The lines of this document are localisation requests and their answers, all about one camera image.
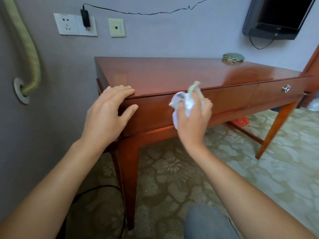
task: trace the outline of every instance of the wall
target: wall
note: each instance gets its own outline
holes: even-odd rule
[[[153,16],[124,15],[87,7],[98,37],[60,36],[53,13],[80,14],[84,2],[124,12],[152,13],[193,6],[200,0],[17,0],[48,68],[53,95],[46,106],[69,146],[81,132],[86,110],[97,98],[94,56],[221,57],[242,53],[246,60],[303,70],[319,43],[319,0],[294,41],[255,49],[241,28],[251,0],[208,0],[192,11]],[[108,18],[123,18],[126,38],[112,39]],[[256,40],[257,46],[269,40]]]
[[[28,69],[5,23],[0,15],[0,221],[63,154],[43,103],[49,92],[45,82],[42,82],[42,90],[31,96],[28,106],[22,105],[15,96],[12,80],[14,77],[28,80]]]

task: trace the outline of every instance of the flexible pipe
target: flexible pipe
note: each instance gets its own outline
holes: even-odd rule
[[[30,34],[28,33],[26,26],[21,19],[16,3],[14,0],[3,0],[3,2],[10,19],[18,32],[28,58],[32,80],[30,84],[26,85],[21,90],[24,96],[28,96],[32,91],[38,88],[41,80],[39,57]]]

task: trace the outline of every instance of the patterned carpet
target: patterned carpet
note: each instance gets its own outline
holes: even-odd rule
[[[265,138],[277,113],[248,116],[246,126]],[[261,189],[319,237],[319,112],[296,109],[260,160],[259,144],[221,124],[209,128],[205,144],[213,154]],[[101,157],[80,192],[98,185],[116,185],[109,154]],[[183,221],[195,203],[227,211],[201,169],[178,138],[140,150],[135,229],[122,238],[183,238]],[[118,238],[124,216],[120,193],[102,188],[72,205],[67,238]]]

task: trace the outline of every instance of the desk top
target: desk top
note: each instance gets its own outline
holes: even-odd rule
[[[231,64],[206,58],[122,58],[95,57],[111,87],[130,85],[130,98],[174,94],[186,91],[195,80],[202,90],[300,77],[294,70],[248,61]]]

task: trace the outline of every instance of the television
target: television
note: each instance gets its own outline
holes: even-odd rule
[[[315,0],[251,0],[242,32],[270,40],[294,40]]]

